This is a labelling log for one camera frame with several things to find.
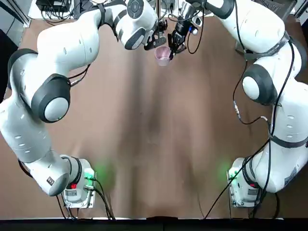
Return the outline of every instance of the end effector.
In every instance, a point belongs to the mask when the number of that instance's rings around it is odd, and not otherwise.
[[[174,31],[172,34],[168,34],[168,45],[171,50],[169,56],[170,60],[172,60],[176,54],[186,50],[185,40],[189,32],[194,35],[197,34],[198,29],[192,22],[198,26],[201,26],[202,22],[196,15],[196,8],[184,1]]]

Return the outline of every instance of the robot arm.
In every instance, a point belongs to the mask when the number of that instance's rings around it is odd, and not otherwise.
[[[237,0],[237,9],[234,0],[186,0],[183,1],[180,16],[172,36],[168,41],[171,48],[171,58],[179,53],[178,48],[184,44],[187,34],[194,25],[191,20],[197,12],[194,6],[203,6],[210,10],[237,40],[238,33],[243,45],[256,53],[264,53],[273,48],[284,36],[283,21],[266,7],[251,0]]]
[[[84,159],[58,155],[43,122],[62,119],[70,104],[69,71],[89,65],[99,52],[100,26],[109,25],[125,49],[147,45],[158,18],[146,0],[122,0],[93,6],[72,23],[54,26],[38,36],[38,52],[21,49],[8,70],[12,95],[0,104],[0,130],[30,174],[50,195],[64,191],[70,207],[88,207],[94,171]]]
[[[196,12],[191,4],[214,13],[229,33],[245,49],[253,52],[246,53],[246,59],[257,58],[243,75],[246,95],[267,105],[274,105],[279,100],[270,145],[268,143],[247,164],[244,158],[236,159],[228,171],[232,179],[246,164],[230,185],[231,199],[237,207],[254,206],[258,188],[265,187],[268,174],[266,191],[275,193],[284,188],[308,161],[308,126],[305,123],[308,86],[295,80],[300,70],[305,68],[307,54],[299,42],[287,35],[283,21],[260,4],[250,0],[186,0],[172,36],[168,35],[170,58],[185,50],[180,46],[184,45],[187,33],[194,27],[191,20],[183,21]],[[289,72],[287,84],[278,99]]]

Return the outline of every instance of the cable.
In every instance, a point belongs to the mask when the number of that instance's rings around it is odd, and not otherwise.
[[[60,208],[60,210],[61,210],[62,216],[63,216],[63,218],[64,218],[64,219],[66,219],[66,217],[65,217],[65,215],[64,215],[64,212],[63,212],[63,210],[62,210],[62,207],[61,207],[61,204],[60,204],[60,201],[59,201],[58,195],[56,195],[56,198],[57,198],[58,205],[59,205],[59,208]]]
[[[10,29],[12,28],[12,26],[13,26],[15,20],[16,20],[16,18],[14,17],[14,19],[13,19],[13,21],[12,21],[12,23],[11,23],[9,29],[8,29],[7,32],[5,33],[5,35],[8,35],[8,33],[9,33]]]
[[[74,81],[71,82],[71,87],[75,86],[76,84],[78,84],[79,82],[81,82],[81,81],[83,80],[83,78],[86,76],[86,74],[87,74],[87,72],[88,72],[88,69],[89,69],[90,65],[91,65],[91,64],[89,64],[89,65],[87,66],[87,68],[86,68],[83,72],[81,72],[81,73],[79,73],[79,74],[73,76],[73,77],[77,77],[77,76],[80,76],[80,75],[82,75],[82,74],[84,73],[84,75],[83,75],[81,78],[79,78],[79,79],[74,80]]]
[[[86,67],[86,69],[84,69],[84,70],[83,70],[82,72],[80,72],[79,74],[76,74],[76,75],[74,75],[74,76],[68,77],[68,79],[76,78],[76,77],[82,75],[83,73],[87,72],[87,71],[88,71],[88,68],[90,67],[90,65],[91,65],[91,64],[89,64],[89,65]]]
[[[238,12],[237,12],[237,3],[236,3],[236,0],[234,0],[234,6],[235,6],[235,18],[236,18],[237,37],[238,37],[238,39],[239,39],[239,42],[240,42],[240,44],[241,44],[241,47],[242,47],[243,51],[246,52],[245,46],[244,46],[244,44],[243,44],[243,42],[242,42],[242,39],[241,39],[241,36],[240,36],[239,19],[238,19]],[[246,71],[246,69],[247,69],[247,65],[248,65],[248,61],[246,60],[246,61],[245,61],[245,68],[244,68],[244,70],[243,70],[243,72],[242,72],[242,74],[241,74],[241,77],[240,77],[239,81],[238,81],[238,82],[236,83],[236,85],[235,85],[235,88],[234,88],[234,91],[233,91],[232,99],[233,99],[233,104],[234,104],[234,108],[235,108],[237,117],[239,118],[240,122],[241,122],[242,124],[244,124],[244,125],[251,125],[251,124],[257,122],[259,119],[262,119],[262,118],[265,119],[265,121],[268,121],[268,120],[267,120],[267,118],[264,117],[264,116],[259,116],[259,117],[255,118],[255,119],[254,119],[253,121],[251,121],[251,122],[244,122],[244,121],[242,121],[242,119],[241,119],[240,111],[239,111],[239,109],[238,109],[238,107],[237,107],[237,104],[236,104],[236,101],[235,101],[235,92],[236,92],[236,89],[237,89],[237,87],[239,86],[239,84],[240,84],[240,82],[241,82],[241,80],[242,80],[242,78],[243,78],[243,76],[244,76],[244,73],[245,73],[245,71]]]
[[[244,50],[244,52],[246,52],[246,49],[244,47],[244,44],[241,40],[241,36],[240,36],[240,28],[239,28],[239,17],[238,17],[238,12],[237,12],[237,3],[236,0],[234,0],[234,5],[235,5],[235,19],[236,19],[236,31],[237,31],[237,37],[239,38],[239,42],[242,46],[242,49]]]
[[[228,202],[229,202],[229,215],[230,215],[230,219],[232,219],[232,215],[231,215],[231,203],[230,203],[230,192],[228,189]]]
[[[66,203],[65,203],[65,201],[64,201],[64,198],[63,198],[63,194],[62,194],[62,193],[61,193],[61,197],[62,197],[63,205],[64,205],[64,207],[66,208],[67,213],[68,213],[68,215],[70,216],[70,218],[71,218],[72,220],[77,220],[77,218],[73,216],[73,213],[72,213],[71,208],[70,208],[70,207],[68,207],[68,206],[66,205]]]
[[[105,196],[104,196],[98,189],[95,189],[95,188],[94,188],[94,191],[97,192],[97,194],[101,197],[101,199],[102,199],[103,202],[105,203],[105,208],[106,208],[107,216],[110,216],[112,220],[115,220],[116,218],[115,218],[114,215],[111,213],[109,207],[106,205],[107,202],[106,202]]]
[[[191,16],[190,18],[187,18],[187,19],[183,19],[183,20],[173,20],[173,19],[171,19],[170,18],[170,16],[172,16],[172,17],[175,17],[175,18],[177,18],[177,16],[175,16],[174,14],[168,14],[168,19],[170,20],[170,21],[172,21],[172,22],[185,22],[185,21],[188,21],[188,20],[191,20],[192,18],[194,18],[198,13],[200,13],[201,12],[201,10],[200,11],[198,11],[198,12],[196,12],[193,16]]]
[[[201,203],[200,203],[199,190],[198,189],[197,189],[197,201],[198,201],[198,205],[199,205],[199,209],[200,209],[201,215],[202,215],[202,217],[204,219],[205,217],[204,217],[204,214],[203,214],[203,211],[202,211],[202,207],[201,207]]]
[[[291,60],[291,65],[290,65],[290,69],[289,69],[289,72],[287,74],[287,77],[285,78],[284,80],[284,83],[282,85],[282,88],[278,94],[278,97],[277,97],[277,100],[276,100],[276,103],[275,103],[275,106],[274,106],[274,112],[273,112],[273,124],[272,124],[272,131],[271,131],[271,135],[274,134],[274,131],[275,131],[275,123],[276,123],[276,111],[277,111],[277,106],[278,106],[278,103],[279,103],[279,100],[281,98],[281,95],[282,95],[282,92],[285,88],[285,85],[287,84],[287,81],[290,77],[290,74],[291,74],[291,71],[292,71],[292,68],[293,68],[293,64],[294,64],[294,58],[295,58],[295,53],[294,53],[294,48],[293,48],[293,45],[292,45],[292,42],[289,41],[289,44],[290,44],[290,47],[291,47],[291,52],[292,52],[292,60]]]
[[[64,16],[63,17],[63,13],[64,12],[62,12],[62,16],[61,17],[59,17],[58,15],[56,15],[56,12],[55,12],[55,10],[54,10],[54,8],[53,8],[53,5],[49,2],[49,5],[50,5],[50,10],[48,10],[47,11],[47,7],[45,7],[42,11],[41,11],[41,16],[42,16],[42,18],[44,19],[44,21],[46,21],[49,25],[52,25],[52,26],[55,26],[55,24],[56,23],[61,23],[61,22],[63,22],[63,21],[65,21],[66,19],[69,19],[70,18],[70,16],[73,16],[73,13],[74,13],[74,11],[77,9],[77,7],[82,3],[82,2],[84,2],[84,1],[87,1],[87,2],[93,2],[93,3],[96,3],[96,4],[99,4],[99,3],[97,3],[97,2],[95,2],[95,1],[92,1],[92,0],[80,0],[80,2],[72,9],[72,11],[70,11],[70,9],[68,9],[68,12],[69,12],[69,14],[68,15],[66,15],[66,16]],[[60,21],[56,21],[56,22],[51,22],[51,21],[49,21],[48,19],[46,19],[46,17],[43,15],[43,11],[45,11],[45,14],[51,19],[51,15],[53,15],[53,16],[55,16],[55,17],[57,17],[58,19],[60,19]]]
[[[94,179],[94,181],[98,182],[98,184],[99,184],[99,186],[100,186],[100,188],[101,188],[102,194],[103,194],[103,196],[106,198],[104,189],[103,189],[103,187],[102,187],[102,184],[98,181],[98,179]],[[112,210],[111,201],[108,199],[108,197],[107,197],[107,200],[108,200],[108,203],[109,203],[109,206],[110,206],[111,215],[114,216],[114,212],[113,212],[113,210]]]
[[[158,20],[160,21],[160,20],[162,20],[164,17],[165,17],[165,15],[167,14],[167,3],[166,3],[166,1],[165,0],[161,0],[164,4],[165,4],[165,12],[164,12],[164,15],[163,16],[161,16]]]
[[[277,193],[275,193],[275,197],[276,197],[276,211],[272,219],[276,219],[280,212],[280,199]]]
[[[289,45],[290,45],[290,48],[291,48],[291,52],[292,52],[292,59],[291,59],[291,65],[290,65],[290,69],[289,69],[289,72],[287,74],[287,77],[285,78],[284,80],[284,83],[282,85],[282,88],[278,94],[278,97],[277,97],[277,100],[275,102],[275,106],[274,106],[274,111],[273,111],[273,123],[272,123],[272,131],[270,132],[271,136],[274,135],[274,131],[275,131],[275,123],[276,123],[276,113],[277,113],[277,106],[278,106],[278,103],[279,103],[279,100],[281,98],[281,95],[282,95],[282,92],[285,88],[285,85],[287,84],[287,81],[290,77],[290,74],[291,74],[291,71],[292,71],[292,68],[293,68],[293,64],[294,64],[294,58],[295,58],[295,53],[294,53],[294,48],[293,48],[293,45],[292,45],[292,42],[289,41]],[[265,195],[266,195],[266,188],[267,188],[267,185],[268,185],[268,182],[269,182],[269,178],[270,178],[270,165],[271,165],[271,148],[270,148],[270,143],[269,143],[269,169],[268,169],[268,176],[267,176],[267,180],[266,180],[266,183],[265,183],[265,186],[262,190],[262,194],[260,196],[260,200],[259,200],[259,203],[254,207],[254,210],[253,210],[253,218],[254,218],[254,215],[255,213],[257,212],[258,208],[260,207],[260,205],[262,204],[264,198],[265,198]]]
[[[227,184],[227,186],[221,191],[221,193],[218,195],[217,199],[214,201],[214,203],[212,204],[212,207],[210,208],[210,210],[208,211],[207,215],[205,216],[205,219],[208,217],[208,215],[210,214],[210,212],[212,211],[213,207],[215,206],[215,204],[217,203],[217,201],[219,200],[219,198],[221,197],[221,195],[226,191],[226,189],[230,186],[230,184],[233,182],[233,180],[237,177],[237,175],[242,171],[242,169],[247,165],[247,163],[255,156],[257,155],[264,147],[265,145],[269,142],[270,140],[267,140],[252,156],[250,156],[249,158],[247,158],[246,162],[242,165],[242,167],[239,169],[239,171],[234,175],[234,177],[230,180],[230,182]]]
[[[201,39],[202,39],[202,33],[203,33],[203,28],[204,28],[204,8],[202,9],[202,27],[201,27],[201,35],[200,35],[200,38],[199,38],[199,42],[198,42],[198,45],[196,47],[196,49],[191,52],[191,50],[189,49],[189,37],[191,35],[191,33],[188,34],[188,38],[187,38],[187,49],[188,49],[188,52],[189,54],[195,54],[200,46],[200,42],[201,42]]]

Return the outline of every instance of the brown table surface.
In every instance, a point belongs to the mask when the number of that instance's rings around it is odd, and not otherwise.
[[[286,26],[304,43],[299,23],[290,20]],[[33,20],[21,48],[36,50],[38,34],[47,27]],[[125,50],[107,26],[99,34],[100,53],[72,88],[69,112],[46,125],[53,149],[90,161],[110,192],[116,217],[200,218],[197,194],[206,214],[235,158],[251,155],[267,138],[263,121],[244,126],[233,108],[232,92],[244,67],[235,40],[218,19],[206,18],[199,51],[186,51],[159,67],[154,50]],[[197,41],[198,36],[191,39],[192,49]],[[271,108],[249,100],[241,87],[236,100],[244,120],[270,117]],[[61,217],[56,198],[23,174],[3,139],[0,147],[0,218]],[[305,167],[279,192],[280,217],[308,217],[307,179]],[[269,194],[258,215],[271,217],[274,211],[275,197]],[[246,208],[231,212],[247,217]],[[105,217],[101,199],[79,216]],[[227,193],[210,217],[229,217]]]

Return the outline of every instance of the label sticker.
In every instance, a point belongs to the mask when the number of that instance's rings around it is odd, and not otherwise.
[[[77,196],[77,190],[66,190],[65,195],[66,196]]]
[[[258,194],[258,189],[248,189],[248,195],[256,196]]]
[[[50,186],[52,186],[54,183],[54,180],[51,177],[48,177],[47,183],[50,184]]]

